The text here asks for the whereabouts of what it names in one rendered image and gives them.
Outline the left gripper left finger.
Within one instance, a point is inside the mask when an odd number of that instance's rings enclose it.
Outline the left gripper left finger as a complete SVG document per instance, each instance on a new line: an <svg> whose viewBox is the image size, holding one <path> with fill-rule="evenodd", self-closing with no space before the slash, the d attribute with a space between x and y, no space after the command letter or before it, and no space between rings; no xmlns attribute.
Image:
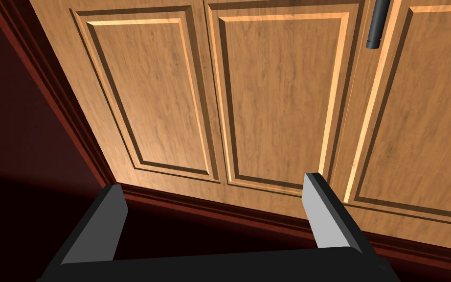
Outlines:
<svg viewBox="0 0 451 282"><path fill-rule="evenodd" d="M107 185L87 209L81 220L49 263L110 261L128 214L121 185Z"/></svg>

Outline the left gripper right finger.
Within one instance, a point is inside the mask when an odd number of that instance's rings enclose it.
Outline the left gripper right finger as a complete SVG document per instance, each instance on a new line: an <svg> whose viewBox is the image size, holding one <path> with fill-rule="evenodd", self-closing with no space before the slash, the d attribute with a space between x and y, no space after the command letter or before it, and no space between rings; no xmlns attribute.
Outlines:
<svg viewBox="0 0 451 282"><path fill-rule="evenodd" d="M304 175L302 204L318 248L350 247L375 258L373 246L319 173Z"/></svg>

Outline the brown wooden panelled door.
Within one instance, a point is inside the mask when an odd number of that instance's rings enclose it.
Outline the brown wooden panelled door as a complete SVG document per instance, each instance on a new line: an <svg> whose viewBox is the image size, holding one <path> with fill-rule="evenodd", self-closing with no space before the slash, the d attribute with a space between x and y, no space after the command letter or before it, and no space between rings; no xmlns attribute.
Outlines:
<svg viewBox="0 0 451 282"><path fill-rule="evenodd" d="M451 248L451 0L30 0L118 182Z"/></svg>

